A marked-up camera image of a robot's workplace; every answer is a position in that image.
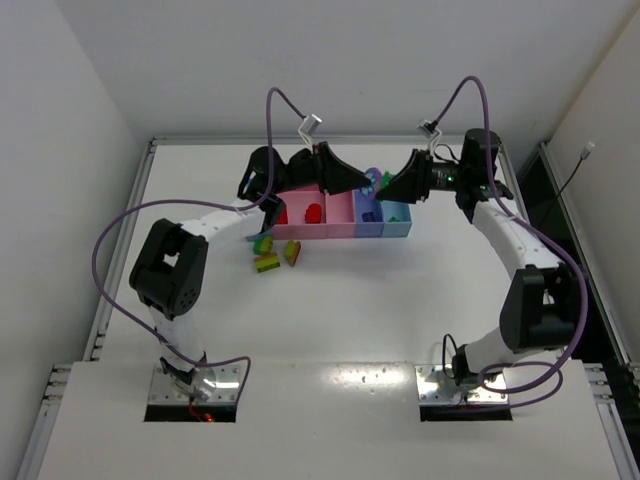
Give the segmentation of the purple curved lego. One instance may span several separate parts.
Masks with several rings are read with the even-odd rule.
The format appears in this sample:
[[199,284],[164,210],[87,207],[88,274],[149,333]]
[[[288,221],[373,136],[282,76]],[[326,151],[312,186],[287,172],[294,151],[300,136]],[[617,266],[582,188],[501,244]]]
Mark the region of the purple curved lego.
[[381,188],[383,175],[378,168],[371,167],[365,171],[365,177],[369,183],[360,188],[360,193],[364,199],[373,200]]

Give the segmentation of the red apple lego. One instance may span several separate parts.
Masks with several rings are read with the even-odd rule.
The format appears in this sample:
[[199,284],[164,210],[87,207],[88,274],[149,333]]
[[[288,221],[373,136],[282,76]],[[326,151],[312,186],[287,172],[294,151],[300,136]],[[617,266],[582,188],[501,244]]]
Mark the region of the red apple lego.
[[307,224],[320,224],[323,217],[323,208],[318,203],[312,203],[305,212],[305,222]]

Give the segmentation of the red lego brick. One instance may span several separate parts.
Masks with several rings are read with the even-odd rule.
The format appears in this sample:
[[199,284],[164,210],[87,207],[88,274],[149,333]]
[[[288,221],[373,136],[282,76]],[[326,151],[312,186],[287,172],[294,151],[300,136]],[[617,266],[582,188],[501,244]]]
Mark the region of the red lego brick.
[[284,209],[283,212],[281,213],[278,221],[277,221],[278,225],[286,225],[288,224],[288,213],[287,213],[287,209]]

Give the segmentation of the lime curved lego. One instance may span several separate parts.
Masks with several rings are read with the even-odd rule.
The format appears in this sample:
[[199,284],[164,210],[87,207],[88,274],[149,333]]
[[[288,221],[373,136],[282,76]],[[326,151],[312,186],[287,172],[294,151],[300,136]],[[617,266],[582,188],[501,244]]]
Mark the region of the lime curved lego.
[[294,240],[289,240],[285,246],[284,257],[287,262],[293,260],[297,248],[297,242]]

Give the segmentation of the tan lego brick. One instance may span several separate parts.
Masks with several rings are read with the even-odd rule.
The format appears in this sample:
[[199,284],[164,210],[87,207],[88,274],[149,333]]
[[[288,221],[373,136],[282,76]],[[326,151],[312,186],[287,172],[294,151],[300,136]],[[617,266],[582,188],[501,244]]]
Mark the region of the tan lego brick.
[[301,251],[301,243],[297,241],[294,243],[293,250],[289,258],[289,264],[291,267],[294,267],[296,265],[300,251]]

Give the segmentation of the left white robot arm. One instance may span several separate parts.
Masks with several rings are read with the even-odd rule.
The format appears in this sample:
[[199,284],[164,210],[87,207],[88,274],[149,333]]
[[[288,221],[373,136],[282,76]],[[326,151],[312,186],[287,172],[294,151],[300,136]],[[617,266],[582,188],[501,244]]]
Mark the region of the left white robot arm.
[[336,195],[369,183],[364,172],[340,160],[325,142],[298,151],[289,161],[263,146],[251,153],[229,208],[178,223],[156,221],[129,284],[154,319],[163,370],[191,388],[207,367],[188,313],[201,293],[209,252],[271,229],[285,211],[283,192],[315,186],[322,194]]

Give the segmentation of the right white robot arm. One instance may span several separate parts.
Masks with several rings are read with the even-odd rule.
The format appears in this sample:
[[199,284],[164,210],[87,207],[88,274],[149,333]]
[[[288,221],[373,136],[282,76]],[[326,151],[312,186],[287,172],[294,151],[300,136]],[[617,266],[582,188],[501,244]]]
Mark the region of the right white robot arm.
[[509,275],[498,326],[455,349],[451,378],[456,384],[570,345],[580,309],[588,301],[574,269],[525,228],[512,192],[496,180],[500,144],[495,132],[474,128],[465,133],[458,160],[437,161],[428,150],[414,150],[376,194],[382,201],[415,204],[433,191],[454,193],[457,207],[484,235]]

